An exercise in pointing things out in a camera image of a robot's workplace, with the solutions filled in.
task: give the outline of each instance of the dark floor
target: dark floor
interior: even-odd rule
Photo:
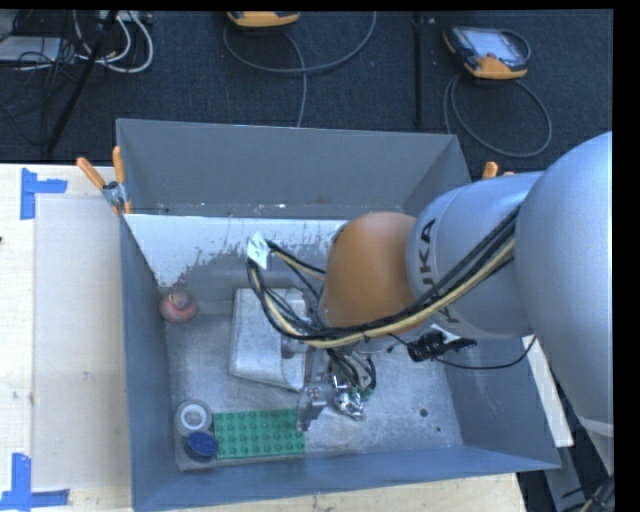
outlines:
[[[69,12],[32,11],[22,10],[14,35],[62,34],[77,43]],[[82,87],[86,60],[59,60],[39,70],[25,69],[32,64],[26,56],[0,62],[0,162],[72,164],[86,156],[110,165],[114,121],[140,118],[451,131],[477,179],[489,160],[502,170],[544,170],[580,143],[612,130],[613,9],[421,11],[417,17],[303,12],[284,33],[267,37],[229,29],[224,11],[148,14],[144,26],[153,55],[142,72],[114,69],[135,71],[149,56],[151,46],[133,23],[127,24],[132,51],[110,66],[96,64]],[[99,41],[104,32],[97,30],[96,11],[77,15],[86,41]],[[454,24],[499,28],[524,38],[531,48],[525,77],[492,87],[470,80],[442,37]],[[123,48],[123,34],[114,26],[100,55]],[[306,73],[306,87],[302,73],[273,70],[303,65],[322,68]],[[456,77],[452,97],[447,86]],[[593,448],[575,419],[572,425],[572,457],[581,483],[592,492],[590,482],[602,467],[584,455]],[[529,512],[553,511],[543,475],[520,477]]]

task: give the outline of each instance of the gray bin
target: gray bin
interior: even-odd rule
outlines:
[[[191,264],[170,254],[180,247],[170,235],[175,223],[187,226],[182,231],[188,241],[200,237],[202,225],[220,219],[347,221],[375,210],[417,216],[431,200],[469,183],[469,174],[452,135],[119,119],[116,139],[134,208],[133,215],[121,217],[120,243],[135,510],[559,467],[526,359],[502,370],[469,371],[413,363],[402,347],[389,359],[380,355],[371,421],[323,411],[306,433],[308,456],[189,465],[174,431],[181,401],[205,397],[215,412],[234,404],[295,404],[295,393],[237,383],[225,371],[233,293],[247,286],[244,258],[227,251]],[[135,217],[149,216],[153,243],[131,229]],[[206,252],[205,242],[193,249]],[[322,264],[325,254],[313,247],[302,247],[300,256]],[[176,260],[204,305],[185,326],[166,324],[158,312],[167,285],[158,280],[159,268]],[[272,277],[274,288],[296,284],[284,273]],[[452,358],[495,365],[522,350],[520,339],[483,340]],[[423,426],[415,427],[418,422]],[[333,441],[338,448],[332,449]]]

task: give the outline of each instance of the cable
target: cable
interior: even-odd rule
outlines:
[[[495,262],[492,268],[485,268],[483,267],[483,265],[486,266],[487,263],[490,262],[490,259],[495,255],[496,251],[502,244],[508,242],[510,239],[511,241],[513,241],[512,237],[515,231],[515,220],[517,218],[519,208],[519,206],[516,206],[464,258],[462,258],[462,260],[457,265],[455,265],[438,283],[434,284],[427,292],[416,299],[413,304],[396,313],[395,315],[390,315],[373,322],[367,322],[364,324],[348,327],[326,327],[323,325],[318,325],[317,322],[314,326],[312,324],[309,324],[309,322],[306,320],[295,317],[293,318],[293,321],[289,321],[287,325],[282,325],[281,319],[283,319],[286,315],[283,316],[281,314],[278,316],[274,313],[274,308],[277,309],[277,304],[268,301],[268,298],[266,297],[264,291],[268,289],[265,286],[262,273],[257,264],[250,259],[247,260],[247,275],[249,277],[249,282],[252,289],[262,302],[263,310],[269,318],[269,321],[277,330],[279,330],[279,332],[281,332],[285,336],[298,339],[302,342],[317,342],[318,340],[322,340],[322,346],[324,346],[325,348],[327,347],[327,343],[329,343],[331,340],[335,341],[337,339],[342,339],[342,343],[340,343],[340,345],[347,344],[347,340],[343,338],[351,335],[353,336],[350,339],[355,341],[359,341],[362,338],[366,337],[374,337],[371,332],[376,332],[380,335],[388,336],[389,330],[397,328],[399,322],[406,323],[411,319],[419,318],[416,315],[418,315],[419,313],[423,313],[426,308],[434,306],[434,304],[440,304],[440,308],[445,307],[445,305],[442,305],[442,302],[439,302],[439,300],[442,298],[440,292],[445,289],[445,286],[449,286],[449,283],[452,282],[458,274],[460,274],[474,261],[475,263],[473,263],[473,265],[465,271],[464,275],[458,277],[455,284],[451,286],[448,291],[444,292],[445,297],[448,297],[449,299],[455,297],[455,295],[452,296],[451,293],[456,289],[464,290],[464,287],[468,286],[469,283],[473,281],[473,279],[477,278],[477,273],[487,272],[487,274],[484,276],[484,278],[486,278],[502,268],[505,263],[512,258],[510,254],[505,254],[501,261]],[[315,275],[314,277],[317,277],[319,279],[322,279],[324,277],[323,270],[301,262],[290,253],[287,253],[286,251],[281,249],[277,244],[274,244],[271,241],[267,241],[267,246],[272,252],[274,252],[274,254],[280,257],[288,257],[290,259],[290,262],[299,265],[301,269],[308,270],[309,267],[311,267],[313,269],[313,272],[322,272],[321,275]]]
[[[314,336],[306,336],[302,332],[298,331],[294,326],[286,322],[283,319],[280,312],[274,306],[274,304],[269,300],[269,298],[265,297],[264,294],[260,294],[262,290],[260,288],[257,265],[255,264],[255,262],[253,262],[252,260],[248,260],[249,262],[248,267],[249,267],[250,279],[252,280],[252,283],[253,283],[252,288],[254,288],[254,291],[255,290],[258,291],[257,295],[259,298],[264,298],[263,309],[265,310],[265,312],[267,312],[268,316],[269,314],[271,314],[275,317],[275,319],[281,325],[281,329],[278,328],[278,330],[281,333],[283,334],[287,333],[286,335],[290,335],[296,339],[303,341],[304,343],[307,343],[308,345],[311,345],[317,348],[335,348],[335,347],[341,347],[341,346],[357,343],[361,341],[362,338],[367,338],[367,337],[375,338],[377,336],[386,335],[388,334],[389,331],[398,331],[398,330],[411,328],[411,327],[415,327],[416,325],[422,324],[433,313],[435,313],[436,311],[442,308],[445,308],[452,302],[456,301],[462,295],[467,293],[469,290],[471,290],[473,287],[479,284],[482,280],[484,280],[488,275],[490,275],[497,266],[502,264],[503,260],[510,257],[513,251],[513,245],[514,245],[514,241],[513,239],[511,239],[510,242],[505,247],[503,247],[475,275],[471,276],[462,285],[451,290],[444,297],[438,298],[434,303],[425,307],[418,313],[390,325],[364,330],[360,333],[347,335],[338,339],[331,339],[331,340],[317,339]]]
[[[298,113],[298,121],[296,123],[296,128],[300,128],[302,126],[302,118],[304,116],[304,110],[305,110],[305,106],[306,106],[306,102],[307,102],[307,75],[309,73],[319,72],[319,71],[328,71],[329,69],[338,67],[341,64],[344,64],[345,62],[347,62],[349,59],[351,59],[354,55],[356,55],[367,44],[367,42],[371,38],[371,34],[373,34],[373,29],[376,26],[376,19],[377,19],[377,12],[373,11],[373,17],[372,17],[371,26],[369,28],[369,31],[367,32],[367,35],[362,40],[362,42],[353,51],[351,51],[346,56],[344,56],[344,57],[342,57],[342,58],[340,58],[338,60],[335,60],[333,62],[329,62],[327,64],[321,64],[321,65],[318,65],[318,66],[312,66],[312,67],[306,67],[305,66],[304,58],[302,56],[302,52],[300,51],[299,46],[296,44],[296,42],[293,40],[293,38],[289,34],[287,34],[286,32],[284,33],[284,36],[287,38],[289,43],[291,43],[291,45],[293,46],[293,49],[295,50],[296,54],[298,55],[298,59],[300,60],[300,67],[299,68],[271,68],[271,67],[266,67],[266,66],[261,66],[259,64],[255,64],[255,63],[250,62],[247,59],[243,58],[229,44],[228,35],[227,35],[227,33],[229,31],[229,24],[225,25],[225,27],[224,27],[224,29],[222,31],[222,40],[224,42],[225,47],[227,48],[227,50],[229,51],[229,53],[232,56],[234,56],[236,59],[238,59],[243,64],[246,64],[247,66],[250,66],[250,67],[252,67],[254,69],[258,69],[260,71],[267,71],[267,72],[271,72],[271,73],[281,73],[281,74],[299,74],[299,73],[301,73],[302,74],[302,80],[303,80],[302,100],[300,102],[300,112]]]
[[[369,27],[369,31],[367,32],[367,35],[364,37],[362,42],[354,50],[352,50],[350,53],[348,53],[344,57],[342,57],[340,59],[337,59],[337,60],[335,60],[333,62],[329,62],[327,64],[320,64],[320,65],[317,65],[317,66],[311,66],[311,67],[302,66],[300,68],[271,68],[271,67],[261,66],[259,64],[255,64],[255,63],[253,63],[251,61],[246,60],[245,58],[241,57],[229,45],[229,41],[228,41],[228,38],[227,38],[227,32],[228,32],[228,29],[229,29],[229,25],[228,24],[225,25],[224,30],[222,32],[222,40],[223,40],[224,45],[226,46],[227,50],[229,51],[229,53],[231,55],[233,55],[240,62],[246,64],[247,66],[251,66],[252,68],[259,69],[261,71],[269,71],[271,73],[283,73],[283,74],[287,74],[287,73],[288,74],[315,73],[315,72],[318,72],[318,71],[328,71],[329,69],[338,67],[341,64],[344,64],[345,62],[347,62],[349,59],[351,59],[354,55],[356,55],[362,48],[364,48],[364,46],[367,44],[367,42],[371,38],[371,34],[373,34],[373,29],[376,26],[376,20],[377,20],[377,12],[373,11],[373,15],[372,15],[372,19],[371,19],[371,26]]]
[[[501,370],[503,368],[509,368],[510,366],[514,366],[518,364],[520,361],[522,361],[525,357],[527,357],[527,354],[531,350],[531,347],[533,347],[533,344],[535,343],[536,339],[537,339],[536,336],[534,336],[529,342],[529,345],[527,345],[527,348],[524,349],[522,354],[520,354],[516,359],[514,359],[510,363],[498,364],[495,366],[467,366],[464,364],[452,363],[451,361],[440,359],[439,357],[434,357],[434,359],[442,364],[446,364],[447,366],[453,366],[454,368],[461,368],[463,370]]]
[[[300,48],[293,40],[293,38],[285,33],[285,37],[293,46],[293,49],[298,54],[298,59],[300,59],[300,66],[304,68],[304,58],[302,57],[302,52]],[[302,74],[302,100],[300,100],[300,112],[298,113],[298,122],[296,123],[296,128],[300,128],[302,126],[302,117],[304,116],[304,109],[307,103],[307,73]]]
[[[86,43],[86,41],[84,39],[84,36],[83,36],[83,33],[82,33],[82,30],[80,29],[80,24],[78,23],[77,11],[74,9],[72,12],[73,12],[75,33],[76,33],[77,37],[80,39],[81,45],[82,45],[82,48],[84,49],[84,51],[86,51],[87,53],[91,54],[91,48]],[[113,65],[114,62],[117,62],[117,61],[120,61],[120,60],[124,59],[129,54],[129,52],[131,51],[131,48],[132,48],[132,44],[131,44],[132,39],[131,39],[131,34],[129,32],[129,29],[127,28],[125,23],[122,21],[122,19],[118,15],[116,17],[116,21],[118,22],[118,25],[122,28],[122,30],[123,30],[123,32],[125,34],[125,38],[126,38],[125,48],[118,55],[98,57],[96,59],[96,64],[100,64],[101,66],[104,66],[107,69],[109,69],[111,71],[115,71],[117,73],[140,73],[140,72],[146,70],[149,66],[151,66],[151,63],[153,62],[153,57],[154,57],[153,39],[151,38],[151,34],[147,30],[147,28],[144,26],[144,23],[142,23],[140,21],[139,16],[136,13],[132,12],[132,11],[127,11],[127,12],[129,13],[129,17],[133,20],[133,22],[138,27],[140,32],[142,32],[142,34],[143,34],[143,36],[145,38],[146,46],[147,46],[147,57],[146,57],[145,61],[140,66],[131,67],[131,68],[121,67],[121,66],[114,66]],[[76,56],[79,59],[83,59],[83,60],[88,60],[89,59],[89,56],[82,55],[82,54],[79,54],[79,53],[76,54]]]
[[[526,47],[526,55],[524,56],[524,61],[528,62],[529,59],[531,58],[531,46],[529,45],[528,41],[520,34],[518,34],[517,32],[514,32],[512,30],[509,29],[500,29],[501,32],[504,33],[508,33],[511,34],[515,37],[517,37],[522,44]],[[511,151],[506,151],[504,149],[498,148],[496,146],[493,146],[491,144],[489,144],[488,142],[486,142],[485,140],[481,139],[479,135],[477,135],[473,130],[471,130],[471,128],[467,125],[467,123],[465,123],[462,120],[462,116],[460,115],[460,112],[458,111],[458,106],[456,104],[455,101],[455,91],[456,91],[456,87],[458,85],[458,82],[460,80],[460,77],[462,76],[462,73],[454,76],[449,83],[447,84],[446,88],[445,88],[445,93],[444,93],[444,99],[443,99],[443,112],[444,112],[444,124],[445,127],[447,129],[447,133],[452,133],[451,132],[451,127],[449,125],[449,115],[447,113],[447,100],[450,100],[449,103],[451,104],[451,108],[456,116],[456,119],[458,120],[458,122],[460,123],[460,125],[464,128],[464,130],[471,136],[473,137],[478,143],[480,143],[481,145],[483,145],[484,147],[490,149],[491,151],[494,151],[500,155],[503,156],[508,156],[508,157],[512,157],[512,158],[532,158],[534,156],[538,156],[539,154],[541,154],[543,151],[545,151],[547,149],[547,147],[549,146],[550,142],[551,142],[551,137],[552,137],[552,127],[551,127],[551,118],[549,116],[549,112],[547,111],[546,107],[544,106],[544,104],[542,103],[542,100],[529,88],[527,87],[522,81],[520,80],[510,80],[512,82],[515,82],[515,84],[519,87],[521,87],[522,89],[524,89],[524,91],[533,98],[533,100],[536,102],[536,104],[540,107],[540,110],[542,111],[544,117],[545,117],[545,122],[547,125],[547,138],[544,141],[544,143],[535,151],[531,151],[531,152],[526,152],[526,153],[516,153],[516,152],[511,152]]]

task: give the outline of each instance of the white cable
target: white cable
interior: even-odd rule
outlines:
[[[110,69],[112,71],[116,71],[118,73],[139,73],[141,71],[144,71],[145,69],[147,69],[150,65],[151,62],[153,61],[153,41],[151,39],[151,34],[149,34],[149,31],[147,30],[147,28],[144,26],[144,24],[140,21],[140,18],[138,17],[138,15],[134,12],[130,13],[131,19],[133,20],[133,22],[138,26],[138,28],[140,29],[140,31],[143,33],[146,41],[147,41],[147,45],[148,45],[148,54],[147,54],[147,59],[145,60],[145,62],[136,67],[136,68],[124,68],[124,67],[119,67],[119,66],[114,66],[112,63],[116,62],[118,60],[123,59],[124,57],[127,56],[127,54],[131,51],[131,34],[129,33],[129,29],[126,27],[126,25],[124,24],[124,22],[122,21],[122,19],[120,18],[120,16],[116,16],[116,21],[118,21],[118,23],[120,24],[120,26],[122,27],[122,30],[125,33],[125,36],[127,38],[127,44],[125,49],[119,54],[116,55],[114,57],[100,57],[96,59],[96,64],[100,64],[101,66],[105,66],[107,69]],[[78,36],[78,38],[80,38],[80,40],[82,41],[82,46],[84,48],[84,50],[91,54],[91,47],[84,41],[84,37],[82,35],[82,31],[80,30],[80,25],[78,23],[78,18],[76,16],[76,11],[73,11],[73,19],[74,19],[74,29],[76,32],[76,35]],[[89,57],[86,55],[81,55],[81,54],[77,54],[76,55],[78,58],[80,59],[84,59],[84,60],[88,60]]]
[[[140,66],[138,66],[137,68],[121,68],[117,66],[112,66],[109,62],[105,63],[103,61],[96,61],[97,64],[101,64],[105,66],[107,69],[110,69],[112,71],[117,71],[118,73],[140,73],[141,71],[144,71],[151,65],[151,62],[153,62],[153,41],[151,39],[151,34],[149,34],[149,31],[147,30],[147,28],[140,21],[138,16],[133,12],[131,13],[131,19],[136,25],[138,25],[138,28],[144,34],[144,37],[149,46],[148,53],[147,53],[147,60],[145,60],[145,62]]]
[[[116,55],[114,57],[99,57],[96,59],[96,62],[117,62],[123,58],[125,58],[127,56],[127,54],[129,53],[129,50],[131,50],[131,34],[129,33],[129,29],[127,28],[127,26],[124,24],[124,22],[120,19],[120,16],[118,16],[116,18],[116,21],[120,24],[120,27],[122,27],[122,31],[124,32],[125,38],[127,39],[127,43],[125,45],[124,50],[122,50],[122,52],[120,52],[120,55]],[[82,33],[80,32],[80,27],[78,25],[78,20],[75,20],[74,26],[76,27],[76,34],[78,35],[78,37],[82,40],[83,43],[83,47],[84,49],[91,54],[91,48],[89,48],[89,45],[87,45],[87,43],[84,41],[84,39],[82,38]],[[83,59],[83,60],[89,60],[89,55],[81,55],[81,54],[76,54],[76,57],[78,57],[79,59]]]

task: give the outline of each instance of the black cable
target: black cable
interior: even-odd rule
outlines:
[[[376,389],[376,385],[377,385],[376,366],[373,364],[373,360],[371,359],[371,356],[367,357],[367,363],[369,363],[369,369],[365,368],[365,371],[369,374],[369,377],[371,379],[367,388],[373,391],[374,389]]]
[[[298,55],[298,60],[300,61],[300,67],[299,68],[270,68],[270,67],[265,67],[265,66],[260,66],[258,64],[254,64],[254,63],[244,59],[238,53],[236,53],[233,50],[233,48],[231,48],[231,46],[229,45],[229,41],[228,41],[228,38],[227,38],[227,32],[229,30],[229,24],[225,25],[225,27],[223,29],[222,39],[223,39],[223,42],[224,42],[227,50],[229,51],[229,53],[231,55],[233,55],[236,59],[238,59],[240,62],[246,64],[247,66],[250,66],[250,67],[255,68],[255,69],[259,69],[261,71],[271,72],[271,73],[281,73],[281,74],[299,74],[299,73],[301,73],[302,74],[302,100],[300,102],[300,112],[298,113],[298,121],[296,122],[296,127],[300,128],[302,126],[302,118],[304,116],[304,110],[305,110],[306,103],[307,103],[307,75],[309,73],[316,72],[316,71],[328,71],[331,68],[335,68],[335,67],[345,63],[351,57],[353,57],[355,54],[357,54],[364,47],[364,45],[367,43],[367,41],[371,37],[371,34],[373,33],[373,29],[374,29],[374,27],[376,25],[376,16],[377,16],[376,12],[374,11],[374,13],[373,13],[373,21],[371,23],[371,27],[369,29],[369,32],[367,33],[365,39],[356,47],[355,50],[353,50],[351,53],[349,53],[345,57],[342,57],[341,59],[338,59],[338,60],[336,60],[334,62],[330,62],[328,64],[322,64],[322,65],[319,65],[319,66],[313,66],[313,67],[306,67],[305,66],[304,58],[302,56],[302,52],[300,51],[300,47],[297,45],[297,43],[294,41],[294,39],[289,34],[287,34],[286,32],[284,33],[284,36],[289,41],[289,43],[293,46],[293,49],[295,50],[296,54]]]
[[[453,366],[454,368],[461,368],[463,370],[501,370],[503,368],[509,368],[510,366],[514,366],[514,365],[518,364],[520,361],[522,361],[525,357],[527,357],[527,354],[531,350],[531,347],[533,347],[533,344],[535,343],[536,339],[537,339],[536,336],[534,336],[531,339],[531,342],[529,343],[527,348],[524,349],[522,354],[520,354],[516,359],[514,359],[510,363],[506,363],[506,364],[498,364],[498,365],[495,365],[495,366],[467,366],[467,365],[463,365],[463,364],[452,363],[451,361],[447,361],[445,359],[440,359],[438,357],[434,357],[433,359],[438,361],[438,362],[440,362],[440,363],[442,363],[442,364],[446,364],[448,366]]]
[[[487,149],[490,149],[491,151],[495,151],[496,153],[498,153],[500,155],[509,156],[509,157],[513,157],[513,158],[532,158],[534,156],[538,156],[539,154],[541,154],[542,152],[544,152],[547,149],[547,147],[549,146],[549,144],[551,142],[551,137],[552,137],[551,118],[549,116],[549,112],[547,112],[546,107],[542,103],[542,100],[529,87],[527,87],[520,80],[512,80],[513,82],[515,82],[515,84],[517,86],[519,86],[522,89],[524,89],[525,92],[527,92],[527,94],[529,94],[529,96],[531,96],[534,99],[536,104],[540,107],[540,110],[542,110],[542,113],[544,114],[544,117],[545,117],[545,121],[547,123],[547,138],[544,141],[544,143],[542,144],[542,146],[540,146],[535,151],[531,151],[531,152],[528,152],[528,153],[515,153],[515,152],[511,152],[511,151],[505,151],[504,149],[500,149],[500,148],[498,148],[496,146],[493,146],[493,145],[489,144],[488,142],[486,142],[485,140],[480,138],[480,136],[477,135],[469,127],[469,125],[467,125],[467,123],[465,123],[462,120],[462,116],[460,115],[460,112],[458,111],[458,106],[457,106],[456,101],[455,101],[455,90],[456,90],[456,87],[458,85],[458,82],[459,82],[461,76],[462,76],[462,74],[454,76],[449,81],[449,83],[447,84],[447,87],[445,88],[445,92],[444,92],[443,111],[444,111],[444,124],[445,124],[445,127],[447,129],[447,133],[452,133],[451,126],[449,125],[449,115],[447,114],[447,100],[450,100],[449,103],[451,104],[451,108],[453,109],[453,112],[456,115],[456,119],[458,120],[460,125],[464,128],[464,130],[471,137],[473,137],[478,143],[480,143],[481,145],[483,145]]]
[[[305,261],[302,261],[301,259],[297,258],[296,256],[294,256],[292,253],[290,253],[289,251],[283,249],[282,247],[280,247],[278,244],[276,244],[275,242],[272,242],[271,240],[265,240],[267,243],[267,247],[269,247],[269,249],[271,249],[273,252],[279,252],[281,254],[284,254],[287,258],[295,261],[298,265],[303,266],[306,269],[312,270],[318,274],[323,274],[325,273],[325,271],[319,267],[316,267],[314,265],[311,265]]]
[[[419,297],[408,308],[405,308],[404,310],[394,315],[390,315],[382,319],[378,319],[372,322],[366,322],[364,324],[355,325],[355,326],[318,327],[317,329],[313,330],[310,334],[300,335],[300,334],[291,334],[280,326],[276,327],[277,322],[275,321],[275,319],[273,319],[272,313],[268,311],[266,304],[263,304],[263,310],[267,313],[267,316],[270,322],[272,322],[272,325],[276,327],[276,329],[281,334],[283,334],[284,336],[291,337],[293,339],[298,339],[300,341],[318,340],[318,339],[325,339],[327,341],[330,341],[332,339],[336,339],[341,336],[354,334],[357,332],[364,332],[369,329],[375,329],[379,327],[384,327],[385,325],[393,324],[399,320],[407,318],[412,314],[415,314],[420,310],[428,307],[430,304],[426,303],[427,300],[429,299],[433,299],[433,301],[438,300],[440,298],[440,295],[438,294],[438,292],[440,292],[445,285],[447,285],[451,280],[453,280],[453,278],[455,278],[455,275],[459,273],[462,268],[468,266],[469,263],[472,262],[478,256],[478,254],[480,254],[483,250],[489,248],[490,250],[487,251],[486,254],[481,256],[478,259],[478,261],[476,261],[472,269],[470,271],[467,271],[465,275],[458,280],[455,286],[458,286],[460,283],[464,282],[466,279],[472,276],[477,271],[478,268],[480,268],[486,261],[488,261],[492,257],[491,251],[493,251],[494,249],[497,249],[497,247],[503,243],[504,239],[512,234],[514,229],[514,222],[518,215],[519,208],[520,208],[519,205],[516,206],[493,230],[491,230],[490,233],[488,233],[471,251],[469,251],[469,253],[457,265],[455,265],[440,281],[438,281],[438,283],[432,286],[427,292],[425,292],[421,297]],[[278,250],[278,249],[282,250],[281,248],[278,248],[278,246],[273,242],[267,241],[267,245],[272,250]],[[309,266],[306,263],[301,262],[297,258],[295,259],[295,261],[296,263],[299,262],[300,264]],[[265,288],[263,276],[258,266],[255,264],[255,262],[253,262],[250,259],[247,259],[247,262],[249,265],[251,265],[251,268],[254,269],[256,275],[258,276],[258,280],[260,282],[261,288]],[[263,294],[262,295],[259,294],[258,297],[261,299],[261,301],[264,301]]]
[[[331,361],[336,364],[344,373],[345,377],[349,380],[354,388],[360,387],[360,375],[358,370],[349,362],[342,354],[334,349],[327,349],[327,355],[331,358]]]
[[[246,64],[247,66],[250,66],[252,68],[259,69],[261,71],[268,71],[271,73],[282,73],[282,74],[314,73],[318,71],[328,71],[330,69],[336,68],[341,64],[344,64],[345,62],[347,62],[353,56],[355,56],[362,48],[364,48],[364,46],[367,44],[367,42],[371,38],[371,34],[373,34],[373,29],[376,26],[376,20],[377,20],[377,12],[373,11],[371,26],[369,27],[369,31],[367,32],[367,35],[364,37],[362,42],[350,53],[333,62],[329,62],[327,64],[320,64],[317,66],[311,66],[311,67],[302,66],[300,68],[271,68],[271,67],[261,66],[259,64],[255,64],[251,61],[246,60],[245,58],[240,56],[235,50],[233,50],[233,48],[231,48],[231,46],[229,45],[229,41],[227,38],[229,24],[225,25],[224,30],[222,31],[222,40],[231,55],[233,55],[236,59],[238,59],[243,64]]]

